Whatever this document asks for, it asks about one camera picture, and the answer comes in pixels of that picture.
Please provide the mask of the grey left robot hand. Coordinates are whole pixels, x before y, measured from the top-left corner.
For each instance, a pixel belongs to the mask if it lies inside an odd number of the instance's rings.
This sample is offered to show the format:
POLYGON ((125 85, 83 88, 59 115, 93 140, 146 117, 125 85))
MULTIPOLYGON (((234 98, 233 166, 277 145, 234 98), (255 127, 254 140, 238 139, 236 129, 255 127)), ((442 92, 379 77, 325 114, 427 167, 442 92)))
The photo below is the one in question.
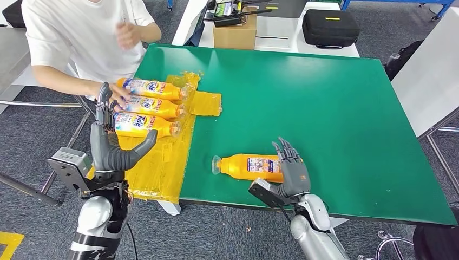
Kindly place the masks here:
POLYGON ((103 83, 99 90, 95 122, 91 125, 91 153, 93 165, 98 172, 126 171, 133 168, 155 146, 158 135, 157 130, 151 130, 136 147, 122 149, 114 131, 113 110, 117 101, 110 101, 112 94, 109 83, 103 83))

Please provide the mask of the person's left hand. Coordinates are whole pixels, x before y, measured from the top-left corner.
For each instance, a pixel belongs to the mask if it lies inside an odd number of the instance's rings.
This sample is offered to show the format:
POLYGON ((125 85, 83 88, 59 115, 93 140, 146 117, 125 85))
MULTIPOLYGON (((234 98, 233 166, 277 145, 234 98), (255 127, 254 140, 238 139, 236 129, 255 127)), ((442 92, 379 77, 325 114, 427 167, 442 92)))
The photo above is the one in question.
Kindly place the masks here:
POLYGON ((115 29, 116 40, 120 48, 131 49, 134 48, 141 39, 141 28, 128 22, 120 22, 116 25, 115 29))

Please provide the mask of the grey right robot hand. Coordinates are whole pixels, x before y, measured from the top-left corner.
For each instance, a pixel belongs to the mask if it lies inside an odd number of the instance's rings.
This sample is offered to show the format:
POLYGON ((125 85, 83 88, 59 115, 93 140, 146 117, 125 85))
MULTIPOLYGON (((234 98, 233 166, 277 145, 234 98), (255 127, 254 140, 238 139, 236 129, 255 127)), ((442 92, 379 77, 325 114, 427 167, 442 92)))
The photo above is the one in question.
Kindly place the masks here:
POLYGON ((280 145, 272 142, 277 151, 283 183, 278 186, 278 193, 285 198, 292 198, 310 193, 311 180, 305 163, 297 150, 282 137, 280 145))

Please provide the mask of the person's right hand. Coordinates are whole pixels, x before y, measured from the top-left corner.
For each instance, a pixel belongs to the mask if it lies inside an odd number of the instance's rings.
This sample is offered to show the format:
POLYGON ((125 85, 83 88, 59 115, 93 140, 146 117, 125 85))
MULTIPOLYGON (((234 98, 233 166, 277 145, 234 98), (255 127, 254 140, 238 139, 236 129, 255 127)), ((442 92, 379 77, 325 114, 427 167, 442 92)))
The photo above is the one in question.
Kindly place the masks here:
POLYGON ((109 98, 109 102, 116 103, 116 106, 114 107, 115 111, 121 111, 124 109, 126 102, 130 98, 130 93, 129 91, 125 90, 122 87, 117 86, 116 84, 112 83, 110 84, 110 90, 112 91, 112 95, 109 98))

